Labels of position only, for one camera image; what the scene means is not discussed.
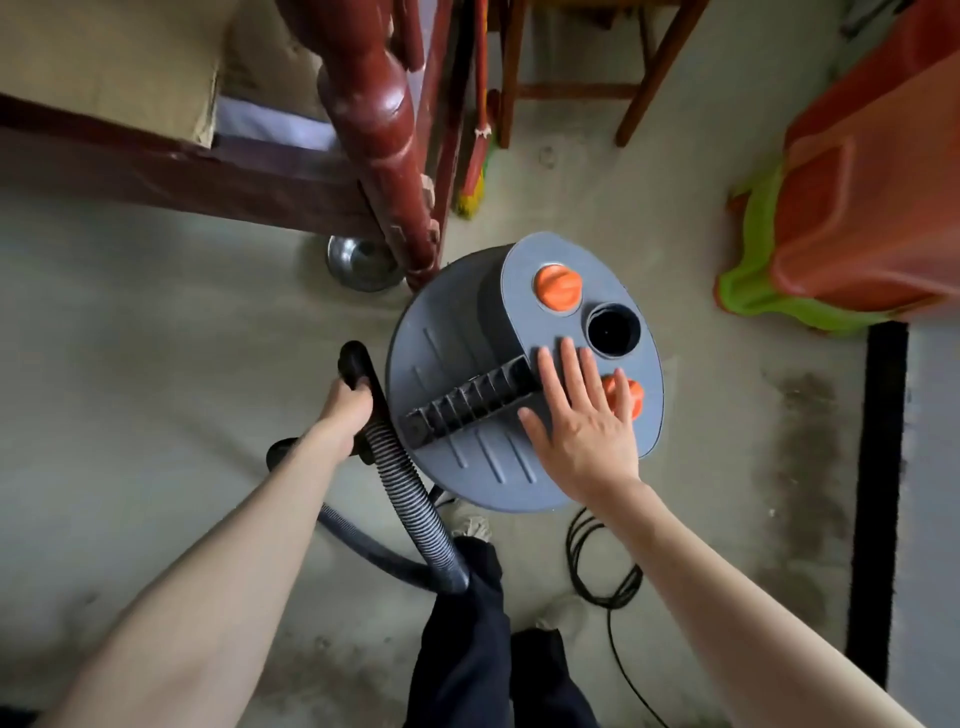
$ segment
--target shoe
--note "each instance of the shoe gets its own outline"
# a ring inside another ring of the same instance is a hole
[[[479,506],[457,498],[455,503],[441,509],[441,515],[454,538],[470,536],[471,539],[480,539],[487,544],[490,542],[490,521]]]
[[[560,630],[564,644],[570,647],[587,625],[587,603],[577,595],[561,596],[550,603],[537,617],[537,629]]]

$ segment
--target wooden bed frame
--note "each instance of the wooden bed frame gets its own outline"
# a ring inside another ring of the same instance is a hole
[[[386,242],[420,287],[443,251],[472,33],[457,33],[453,0],[420,0],[433,17],[423,32],[418,0],[276,1],[323,59],[317,86],[340,149],[221,135],[206,149],[0,95],[0,183]],[[408,79],[421,71],[414,108]],[[427,168],[432,137],[440,148]]]

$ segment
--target black power cord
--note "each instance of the black power cord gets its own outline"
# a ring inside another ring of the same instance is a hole
[[[620,586],[614,589],[612,594],[607,596],[596,596],[587,588],[583,579],[580,578],[580,553],[584,550],[584,544],[587,542],[590,534],[599,531],[601,528],[606,528],[606,526],[594,518],[586,508],[581,508],[580,511],[577,512],[577,515],[573,517],[573,521],[570,522],[570,526],[566,530],[566,567],[570,572],[570,581],[573,584],[574,591],[580,595],[582,599],[607,610],[607,637],[610,639],[610,649],[613,653],[613,658],[616,660],[616,666],[620,668],[620,674],[623,675],[623,679],[627,681],[630,690],[632,690],[634,695],[643,703],[643,707],[650,711],[651,716],[657,719],[657,723],[663,726],[663,728],[669,728],[669,726],[663,722],[663,718],[657,715],[657,711],[650,707],[650,703],[648,703],[643,698],[643,695],[640,694],[640,691],[636,689],[633,680],[627,675],[627,670],[623,668],[623,663],[620,662],[620,655],[616,651],[616,644],[613,643],[613,610],[623,609],[633,600],[636,593],[640,591],[640,585],[643,583],[643,571],[640,570],[639,566],[634,564],[634,567],[630,569],[623,578],[623,581],[620,582]]]

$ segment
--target orange knob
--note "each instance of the orange knob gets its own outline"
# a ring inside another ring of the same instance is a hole
[[[580,303],[584,290],[583,279],[565,265],[544,265],[534,277],[537,299],[551,311],[566,313]]]
[[[643,411],[643,387],[640,386],[638,381],[633,379],[628,379],[628,381],[630,382],[630,395],[634,398],[633,418],[636,419]],[[610,409],[614,409],[616,407],[616,379],[612,375],[603,377],[603,391],[607,393],[607,404],[610,405]]]

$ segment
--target broom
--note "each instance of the broom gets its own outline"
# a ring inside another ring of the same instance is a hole
[[[464,186],[457,197],[457,213],[468,220],[476,214],[483,200],[484,177],[487,172],[488,152],[493,149],[491,139],[492,129],[487,118],[488,105],[494,107],[492,114],[496,115],[498,94],[496,91],[487,94],[487,0],[474,0],[473,12],[475,15],[473,27],[476,34],[475,60],[473,75],[476,79],[477,93],[477,124],[473,133],[473,152],[467,166],[467,175]]]

